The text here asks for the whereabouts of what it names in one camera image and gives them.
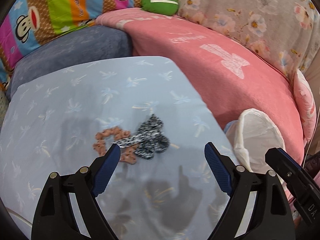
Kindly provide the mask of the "brown leopard scrunchie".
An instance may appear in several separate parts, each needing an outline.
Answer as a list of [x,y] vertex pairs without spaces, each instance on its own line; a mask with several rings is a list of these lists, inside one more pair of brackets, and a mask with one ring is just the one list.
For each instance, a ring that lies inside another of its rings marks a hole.
[[101,157],[106,154],[111,145],[117,144],[120,147],[120,162],[134,165],[137,162],[135,151],[139,143],[129,142],[128,145],[125,145],[123,140],[129,137],[131,137],[131,132],[118,126],[107,128],[95,135],[95,143],[92,147]]

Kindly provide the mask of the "black white leopard scrunchie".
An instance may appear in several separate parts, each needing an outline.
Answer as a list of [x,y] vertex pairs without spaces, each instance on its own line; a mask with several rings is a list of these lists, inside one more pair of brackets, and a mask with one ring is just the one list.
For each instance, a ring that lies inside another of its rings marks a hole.
[[142,133],[138,133],[135,135],[131,135],[127,138],[116,140],[113,143],[118,145],[120,148],[127,148],[132,145],[138,144],[143,141],[143,135]]

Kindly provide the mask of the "black white knit scrunchie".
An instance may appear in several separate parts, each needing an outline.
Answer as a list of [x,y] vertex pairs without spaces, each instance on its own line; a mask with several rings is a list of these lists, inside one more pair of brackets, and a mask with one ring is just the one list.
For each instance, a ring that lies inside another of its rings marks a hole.
[[155,114],[143,122],[137,131],[138,147],[134,154],[143,159],[152,159],[156,153],[162,153],[170,146],[170,140],[163,134],[163,121]]

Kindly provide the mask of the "white-lined trash bin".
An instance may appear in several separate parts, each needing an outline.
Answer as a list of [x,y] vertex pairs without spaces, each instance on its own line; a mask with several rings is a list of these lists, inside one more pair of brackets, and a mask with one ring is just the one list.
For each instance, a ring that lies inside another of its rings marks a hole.
[[253,173],[265,174],[271,169],[265,162],[269,149],[286,148],[276,124],[255,108],[243,111],[238,119],[229,122],[224,133],[239,163]]

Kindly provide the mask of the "pink cartoon small pillow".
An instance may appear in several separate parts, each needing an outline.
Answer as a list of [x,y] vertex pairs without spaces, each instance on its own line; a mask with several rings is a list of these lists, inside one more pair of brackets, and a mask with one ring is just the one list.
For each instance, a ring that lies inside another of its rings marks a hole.
[[310,142],[316,127],[316,104],[308,81],[300,70],[293,79],[293,95],[302,123],[304,138]]

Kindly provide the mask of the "light blue palm-print cover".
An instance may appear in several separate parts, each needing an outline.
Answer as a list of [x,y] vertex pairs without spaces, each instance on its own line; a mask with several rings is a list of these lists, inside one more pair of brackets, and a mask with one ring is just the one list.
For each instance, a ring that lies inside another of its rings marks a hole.
[[1,199],[27,235],[51,172],[90,165],[95,135],[135,133],[151,115],[169,148],[119,163],[98,204],[120,239],[207,239],[229,200],[205,158],[212,142],[232,156],[224,132],[178,66],[164,57],[127,57],[65,68],[21,85],[1,130]]

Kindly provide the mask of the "pink towel blanket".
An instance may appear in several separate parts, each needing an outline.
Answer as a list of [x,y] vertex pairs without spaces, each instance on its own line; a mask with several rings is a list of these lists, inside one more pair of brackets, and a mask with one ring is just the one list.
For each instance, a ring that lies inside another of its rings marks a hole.
[[292,87],[247,48],[180,17],[139,8],[106,12],[95,23],[129,34],[137,56],[174,61],[221,127],[249,108],[266,113],[279,128],[287,153],[302,162],[304,135]]

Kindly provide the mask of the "grey floral quilt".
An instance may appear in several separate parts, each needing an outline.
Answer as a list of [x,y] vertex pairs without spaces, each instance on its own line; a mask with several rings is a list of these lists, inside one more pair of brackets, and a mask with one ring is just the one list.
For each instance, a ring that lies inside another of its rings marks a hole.
[[178,15],[225,35],[291,79],[319,51],[312,0],[178,0]]

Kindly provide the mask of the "blue-grey plush pillow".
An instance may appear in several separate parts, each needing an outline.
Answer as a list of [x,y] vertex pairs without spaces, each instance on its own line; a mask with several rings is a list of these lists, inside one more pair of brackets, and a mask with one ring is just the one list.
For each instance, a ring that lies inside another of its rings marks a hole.
[[10,100],[18,87],[38,77],[77,64],[132,56],[131,37],[122,30],[94,25],[44,44],[17,62],[6,92]]

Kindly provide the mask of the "colourful monkey print pillow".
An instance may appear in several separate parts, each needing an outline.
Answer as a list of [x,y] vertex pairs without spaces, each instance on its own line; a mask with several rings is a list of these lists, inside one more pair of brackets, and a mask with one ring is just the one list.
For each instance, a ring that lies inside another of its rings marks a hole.
[[20,59],[53,39],[92,26],[99,15],[141,0],[15,0],[1,25],[1,89]]

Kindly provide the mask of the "green round cushion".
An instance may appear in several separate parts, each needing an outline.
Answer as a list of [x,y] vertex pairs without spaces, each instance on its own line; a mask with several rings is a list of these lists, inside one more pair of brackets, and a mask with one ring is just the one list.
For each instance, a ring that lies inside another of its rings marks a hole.
[[172,16],[179,8],[178,0],[141,0],[142,10]]

